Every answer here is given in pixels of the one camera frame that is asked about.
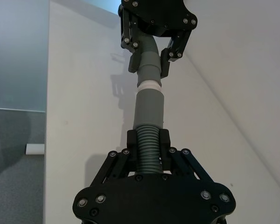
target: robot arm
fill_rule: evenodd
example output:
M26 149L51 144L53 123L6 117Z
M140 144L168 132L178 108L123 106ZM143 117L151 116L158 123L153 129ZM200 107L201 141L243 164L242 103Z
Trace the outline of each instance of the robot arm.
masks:
M134 127L127 148L109 152L90 187L77 194L73 212L82 224L226 224L236 207L232 193L190 150L171 147L163 129L161 78L169 61L182 57L197 18L182 0L121 3L121 47L132 53L129 71L139 77ZM151 35L171 37L161 56Z

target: gray carpet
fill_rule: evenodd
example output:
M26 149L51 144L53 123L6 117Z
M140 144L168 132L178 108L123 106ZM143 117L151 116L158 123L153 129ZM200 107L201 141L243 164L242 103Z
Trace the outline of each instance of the gray carpet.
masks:
M45 113L0 110L0 224L42 224L44 157L26 143L44 143Z

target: white pipe section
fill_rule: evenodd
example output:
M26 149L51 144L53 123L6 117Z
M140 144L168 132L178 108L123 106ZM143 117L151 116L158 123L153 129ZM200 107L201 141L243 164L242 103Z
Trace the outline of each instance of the white pipe section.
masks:
M138 87L138 92L140 92L141 90L144 90L144 89L154 89L154 90L162 92L162 87L160 87L159 83L154 80L143 81Z

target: white wall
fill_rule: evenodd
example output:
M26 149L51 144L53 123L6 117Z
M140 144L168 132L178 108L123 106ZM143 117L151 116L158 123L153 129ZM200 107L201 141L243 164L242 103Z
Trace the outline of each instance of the white wall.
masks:
M48 0L0 0L0 108L45 111Z
M198 17L187 55L280 185L280 0L187 7Z
M160 48L166 44L158 42ZM78 224L71 205L107 152L125 147L137 77L117 15L80 0L50 4L45 223ZM231 189L233 224L280 224L280 188L187 56L163 81L164 127Z

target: hose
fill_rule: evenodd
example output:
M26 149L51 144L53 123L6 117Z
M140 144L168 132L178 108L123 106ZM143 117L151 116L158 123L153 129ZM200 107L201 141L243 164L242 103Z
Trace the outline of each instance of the hose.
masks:
M160 165L159 128L142 125L136 128L138 143L137 173L163 173Z
M160 63L160 57L158 47L153 36L140 33L139 35L140 41L140 51L142 53L142 60L143 57L147 54L146 52L154 52L156 53L157 61L152 61L152 64L144 65L141 69L138 70L138 76L149 76L148 80L155 80L157 77L161 82L161 73L157 68L153 65L155 63L158 65ZM145 96L145 98L141 98L139 94L137 94L138 103L141 105L138 109L142 116L144 116L143 120L146 120L148 117L161 118L161 122L157 121L157 119L153 119L151 122L137 122L138 119L135 119L136 125L134 128L137 132L137 144L138 144L138 164L137 164L137 172L136 173L143 173L143 174L154 174L154 173L163 173L161 164L160 164L160 145L159 145L159 128L162 128L163 123L163 95L161 92L156 91L154 95L151 93ZM158 110L156 107L152 105L159 105L161 104L161 110Z

